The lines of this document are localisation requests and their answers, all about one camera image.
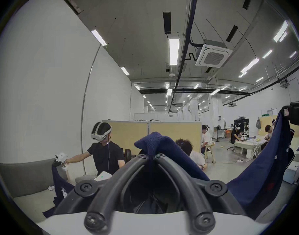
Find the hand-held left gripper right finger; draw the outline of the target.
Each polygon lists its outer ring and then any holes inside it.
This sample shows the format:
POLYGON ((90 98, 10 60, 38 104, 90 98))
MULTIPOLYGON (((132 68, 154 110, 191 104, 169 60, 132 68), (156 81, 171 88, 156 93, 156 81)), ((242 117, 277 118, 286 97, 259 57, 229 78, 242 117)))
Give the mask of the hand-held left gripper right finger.
POLYGON ((179 189, 189 214, 192 233, 210 233, 215 228, 213 209, 207 199, 209 196, 219 202, 224 214, 245 216, 244 209, 222 181, 200 180, 202 190, 194 178, 166 155, 158 154, 154 157, 154 161, 171 177, 179 189))

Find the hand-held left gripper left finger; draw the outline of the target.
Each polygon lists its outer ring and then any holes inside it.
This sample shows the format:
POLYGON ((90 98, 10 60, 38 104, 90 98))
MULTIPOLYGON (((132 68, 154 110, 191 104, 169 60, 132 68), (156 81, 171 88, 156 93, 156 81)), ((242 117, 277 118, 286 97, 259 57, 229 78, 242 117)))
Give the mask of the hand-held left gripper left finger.
POLYGON ((83 224, 91 234, 109 234, 115 211, 137 213, 153 198, 151 185, 145 182, 149 160, 140 154, 109 179, 79 182, 55 209, 54 216, 86 212, 83 224))

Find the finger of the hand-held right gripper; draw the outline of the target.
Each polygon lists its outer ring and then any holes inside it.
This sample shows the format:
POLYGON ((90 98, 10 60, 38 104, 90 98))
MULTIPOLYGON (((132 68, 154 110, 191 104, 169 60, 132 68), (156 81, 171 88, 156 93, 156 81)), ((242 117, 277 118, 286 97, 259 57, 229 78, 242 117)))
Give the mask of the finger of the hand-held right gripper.
POLYGON ((291 102, 290 105, 284 106, 283 116, 291 124, 299 126, 299 101, 291 102))

